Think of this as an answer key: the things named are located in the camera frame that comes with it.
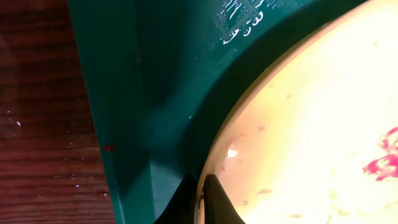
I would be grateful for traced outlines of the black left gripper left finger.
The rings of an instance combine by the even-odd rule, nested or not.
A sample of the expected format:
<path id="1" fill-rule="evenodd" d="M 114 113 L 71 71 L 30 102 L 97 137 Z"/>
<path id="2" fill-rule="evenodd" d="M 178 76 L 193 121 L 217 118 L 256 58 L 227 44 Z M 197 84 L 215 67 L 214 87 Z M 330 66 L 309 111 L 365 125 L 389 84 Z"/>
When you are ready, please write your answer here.
<path id="1" fill-rule="evenodd" d="M 154 224 L 193 224 L 197 182 L 186 175 Z"/>

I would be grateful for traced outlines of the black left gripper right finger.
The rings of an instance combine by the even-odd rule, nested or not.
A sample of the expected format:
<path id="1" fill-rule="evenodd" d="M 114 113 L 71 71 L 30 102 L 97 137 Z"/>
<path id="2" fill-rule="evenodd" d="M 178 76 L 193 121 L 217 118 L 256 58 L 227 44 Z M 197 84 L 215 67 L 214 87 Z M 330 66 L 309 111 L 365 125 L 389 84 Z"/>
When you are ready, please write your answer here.
<path id="1" fill-rule="evenodd" d="M 245 224 L 234 209 L 220 181 L 208 174 L 203 186 L 205 224 Z"/>

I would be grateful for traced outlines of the yellow plate with red stains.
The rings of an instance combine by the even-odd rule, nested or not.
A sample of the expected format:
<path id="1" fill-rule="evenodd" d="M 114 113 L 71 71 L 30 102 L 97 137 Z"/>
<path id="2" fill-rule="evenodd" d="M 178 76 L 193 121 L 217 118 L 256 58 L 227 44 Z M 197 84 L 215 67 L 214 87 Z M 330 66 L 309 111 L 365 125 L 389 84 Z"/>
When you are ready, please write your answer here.
<path id="1" fill-rule="evenodd" d="M 397 1 L 366 1 L 270 65 L 203 168 L 244 223 L 397 223 Z"/>

